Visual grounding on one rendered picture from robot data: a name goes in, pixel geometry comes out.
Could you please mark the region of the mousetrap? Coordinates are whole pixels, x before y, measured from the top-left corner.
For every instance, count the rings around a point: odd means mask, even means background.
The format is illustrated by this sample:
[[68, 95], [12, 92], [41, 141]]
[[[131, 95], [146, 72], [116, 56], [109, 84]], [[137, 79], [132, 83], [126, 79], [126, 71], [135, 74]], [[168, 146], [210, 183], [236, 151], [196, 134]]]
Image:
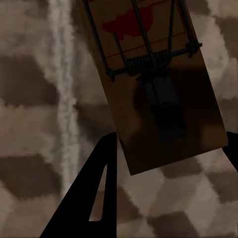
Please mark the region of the mousetrap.
[[185, 0], [76, 0], [130, 175], [228, 146]]

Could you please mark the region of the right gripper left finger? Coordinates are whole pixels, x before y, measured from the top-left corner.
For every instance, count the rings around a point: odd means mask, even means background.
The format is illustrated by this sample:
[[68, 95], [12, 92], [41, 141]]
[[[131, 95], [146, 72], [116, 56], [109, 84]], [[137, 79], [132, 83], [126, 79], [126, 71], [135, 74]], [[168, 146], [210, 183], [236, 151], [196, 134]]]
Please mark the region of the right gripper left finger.
[[[106, 165], [102, 219], [89, 221]], [[40, 238], [117, 238], [117, 132], [99, 140]]]

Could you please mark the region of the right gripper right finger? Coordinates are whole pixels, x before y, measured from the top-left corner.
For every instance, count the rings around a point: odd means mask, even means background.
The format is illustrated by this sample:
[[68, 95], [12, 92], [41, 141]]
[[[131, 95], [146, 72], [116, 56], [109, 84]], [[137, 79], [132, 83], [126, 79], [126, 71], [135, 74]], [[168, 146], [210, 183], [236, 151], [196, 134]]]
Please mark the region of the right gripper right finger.
[[238, 172], [238, 134], [227, 132], [227, 136], [228, 146], [222, 149]]

